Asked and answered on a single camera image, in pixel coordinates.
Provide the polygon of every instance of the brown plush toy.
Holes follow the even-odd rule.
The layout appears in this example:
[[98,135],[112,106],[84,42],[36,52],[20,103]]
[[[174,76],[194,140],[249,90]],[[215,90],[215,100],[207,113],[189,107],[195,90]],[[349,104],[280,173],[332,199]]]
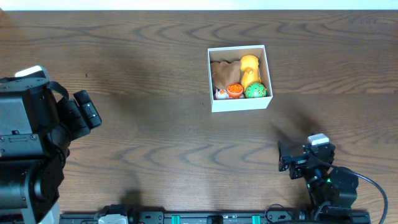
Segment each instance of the brown plush toy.
[[241,62],[213,62],[210,64],[213,86],[226,90],[231,83],[238,83],[241,78]]

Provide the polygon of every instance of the tabletop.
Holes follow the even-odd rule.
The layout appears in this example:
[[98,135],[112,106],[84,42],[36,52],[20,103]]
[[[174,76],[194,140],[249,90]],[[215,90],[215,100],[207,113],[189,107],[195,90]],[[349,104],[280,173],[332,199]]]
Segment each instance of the tabletop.
[[[211,113],[207,49],[257,44],[270,105]],[[334,164],[378,182],[398,222],[397,11],[3,12],[0,56],[0,76],[42,65],[102,117],[70,145],[62,211],[299,207],[305,181],[278,171],[277,142],[325,133]],[[357,191],[377,223],[381,194]]]

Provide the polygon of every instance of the white box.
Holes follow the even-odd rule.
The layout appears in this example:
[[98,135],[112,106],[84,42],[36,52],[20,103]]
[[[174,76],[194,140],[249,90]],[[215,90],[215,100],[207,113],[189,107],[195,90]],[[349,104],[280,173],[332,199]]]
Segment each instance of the white box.
[[[266,48],[264,45],[220,47],[207,50],[210,85],[211,112],[266,109],[273,97],[269,78]],[[245,55],[255,55],[259,59],[259,72],[262,84],[267,88],[267,96],[261,98],[215,100],[211,81],[211,62],[233,62]]]

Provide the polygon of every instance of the white backdrop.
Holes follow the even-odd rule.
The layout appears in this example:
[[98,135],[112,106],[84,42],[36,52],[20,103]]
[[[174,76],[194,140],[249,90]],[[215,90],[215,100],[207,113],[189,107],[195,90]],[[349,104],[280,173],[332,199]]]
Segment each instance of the white backdrop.
[[0,0],[15,10],[398,9],[398,0]]

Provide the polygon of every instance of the box of toys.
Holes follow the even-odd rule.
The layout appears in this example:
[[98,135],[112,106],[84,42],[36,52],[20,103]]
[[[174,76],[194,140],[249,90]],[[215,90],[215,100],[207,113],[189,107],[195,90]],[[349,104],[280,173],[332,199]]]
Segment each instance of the box of toys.
[[266,109],[273,97],[264,45],[208,49],[211,112]]

